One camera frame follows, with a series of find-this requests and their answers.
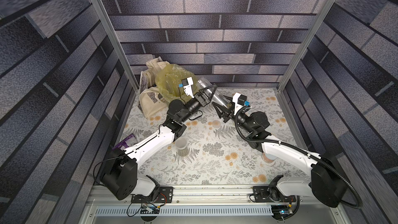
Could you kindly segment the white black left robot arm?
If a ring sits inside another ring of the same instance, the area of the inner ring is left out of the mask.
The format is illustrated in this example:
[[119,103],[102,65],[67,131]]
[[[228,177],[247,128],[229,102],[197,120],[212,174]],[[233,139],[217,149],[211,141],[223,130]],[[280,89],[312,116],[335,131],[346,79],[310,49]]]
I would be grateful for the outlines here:
[[184,122],[208,105],[217,91],[216,85],[200,89],[188,102],[171,101],[165,122],[143,141],[124,150],[114,148],[100,163],[99,181],[118,199],[129,195],[158,195],[158,183],[150,176],[139,176],[139,168],[164,146],[172,144],[187,128]]

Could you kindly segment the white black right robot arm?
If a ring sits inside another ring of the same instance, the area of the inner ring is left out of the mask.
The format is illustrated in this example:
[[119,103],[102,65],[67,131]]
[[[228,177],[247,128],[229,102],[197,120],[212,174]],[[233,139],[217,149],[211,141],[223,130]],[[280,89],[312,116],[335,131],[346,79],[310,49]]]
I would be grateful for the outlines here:
[[252,148],[262,152],[269,160],[282,159],[304,172],[302,177],[277,175],[265,193],[271,201],[280,202],[291,196],[306,196],[314,197],[328,207],[340,204],[362,206],[360,196],[334,156],[320,155],[281,141],[267,132],[269,121],[266,113],[246,114],[250,110],[247,101],[231,102],[227,106],[213,103],[213,106],[219,118],[225,122],[234,122],[238,135]]

